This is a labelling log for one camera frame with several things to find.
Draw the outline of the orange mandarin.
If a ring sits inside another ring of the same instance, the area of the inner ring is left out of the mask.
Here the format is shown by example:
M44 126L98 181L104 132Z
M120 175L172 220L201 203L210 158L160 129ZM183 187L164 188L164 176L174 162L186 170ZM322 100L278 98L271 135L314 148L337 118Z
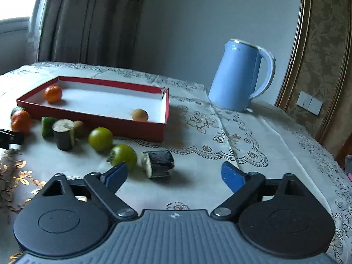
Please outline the orange mandarin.
M50 104L59 102L62 98L62 95L62 89L57 85L51 85L47 87L44 92L45 100Z
M20 132L27 135L30 132L32 123L32 117L28 112L18 110L12 115L11 129L14 132Z

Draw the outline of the green cucumber piece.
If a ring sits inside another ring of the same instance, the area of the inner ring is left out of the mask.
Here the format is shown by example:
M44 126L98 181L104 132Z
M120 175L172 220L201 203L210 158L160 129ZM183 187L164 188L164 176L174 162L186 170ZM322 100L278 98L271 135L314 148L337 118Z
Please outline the green cucumber piece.
M53 124L57 121L57 118L54 117L42 117L41 118L41 129L42 137L50 138L54 136Z
M13 108L12 111L11 111L10 119L12 119L13 115L14 115L16 112L18 112L18 111L25 111L25 109L22 108L22 107L20 107L20 106L17 106L17 107L15 107L15 108Z

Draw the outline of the green tomato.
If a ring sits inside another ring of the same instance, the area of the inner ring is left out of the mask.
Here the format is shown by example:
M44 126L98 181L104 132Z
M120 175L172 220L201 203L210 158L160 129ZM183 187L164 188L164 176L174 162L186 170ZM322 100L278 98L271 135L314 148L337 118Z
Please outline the green tomato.
M95 128L90 132L88 142L94 150L98 152L106 151L113 145L113 134L107 128Z
M125 163L129 169L132 169L137 164L137 154L129 145L116 145L111 149L107 162L112 166L118 165L119 163Z

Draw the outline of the white embroidered tablecloth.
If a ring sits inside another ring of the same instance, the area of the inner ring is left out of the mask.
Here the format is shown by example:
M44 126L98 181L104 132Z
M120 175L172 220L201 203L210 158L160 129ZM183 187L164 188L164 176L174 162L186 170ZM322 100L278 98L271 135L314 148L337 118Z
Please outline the white embroidered tablecloth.
M164 179L148 179L140 169L129 174L118 194L136 210L212 210L230 195L220 177L224 161L268 178L291 172L335 221L328 254L338 263L351 262L351 182L333 156L281 109L257 102L252 113L236 113L212 106L201 84L128 69L42 62L1 76L1 127L9 128L9 115L20 96L57 76L169 89L164 141L129 140L128 145L137 153L168 149L175 168Z

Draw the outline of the tan longan fruit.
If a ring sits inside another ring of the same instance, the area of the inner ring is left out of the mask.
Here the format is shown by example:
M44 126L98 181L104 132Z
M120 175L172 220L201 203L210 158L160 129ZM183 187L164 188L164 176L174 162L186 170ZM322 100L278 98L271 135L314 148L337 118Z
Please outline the tan longan fruit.
M148 121L148 113L143 109L135 109L131 114L132 120L139 121L139 122L146 122Z

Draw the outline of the red cardboard tray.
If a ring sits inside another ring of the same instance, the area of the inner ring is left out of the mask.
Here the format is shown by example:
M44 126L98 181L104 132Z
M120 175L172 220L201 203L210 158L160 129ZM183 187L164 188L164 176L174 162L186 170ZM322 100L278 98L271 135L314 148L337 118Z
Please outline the red cardboard tray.
M61 87L59 102L45 100L47 87ZM145 141L163 141L169 117L169 90L137 83L58 76L35 87L17 99L33 119L55 117L80 120L90 129L108 128L115 136ZM148 113L148 121L132 120L135 109Z

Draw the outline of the blue electric kettle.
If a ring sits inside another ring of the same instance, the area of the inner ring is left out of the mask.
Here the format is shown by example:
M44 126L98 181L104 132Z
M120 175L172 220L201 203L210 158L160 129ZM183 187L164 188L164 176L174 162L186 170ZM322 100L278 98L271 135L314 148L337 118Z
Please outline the blue electric kettle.
M256 89L261 61L267 63L262 85ZM245 112L254 98L270 87L276 71L276 59L270 51L243 40L229 39L216 71L208 98L210 102L227 110Z

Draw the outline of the brown patterned curtain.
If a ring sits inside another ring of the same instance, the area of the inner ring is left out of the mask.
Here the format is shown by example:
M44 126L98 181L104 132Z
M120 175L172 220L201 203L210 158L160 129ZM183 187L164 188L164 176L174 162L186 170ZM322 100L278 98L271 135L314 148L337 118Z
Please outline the brown patterned curtain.
M36 0L26 61L129 67L142 1Z

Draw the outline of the white wall socket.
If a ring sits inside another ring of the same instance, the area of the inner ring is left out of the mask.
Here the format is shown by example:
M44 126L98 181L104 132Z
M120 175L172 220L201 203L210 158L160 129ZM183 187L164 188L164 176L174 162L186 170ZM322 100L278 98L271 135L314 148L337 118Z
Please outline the white wall socket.
M312 97L306 92L301 91L299 93L299 97L297 99L296 105L318 116L320 114L320 110L322 108L323 102Z

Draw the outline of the gilded wooden frame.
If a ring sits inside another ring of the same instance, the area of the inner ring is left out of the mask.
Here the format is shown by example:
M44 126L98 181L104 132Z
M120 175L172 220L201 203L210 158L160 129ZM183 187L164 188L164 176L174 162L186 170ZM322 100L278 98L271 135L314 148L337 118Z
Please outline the gilded wooden frame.
M296 105L301 91L323 102L318 116ZM275 105L337 154L351 133L351 0L301 0Z

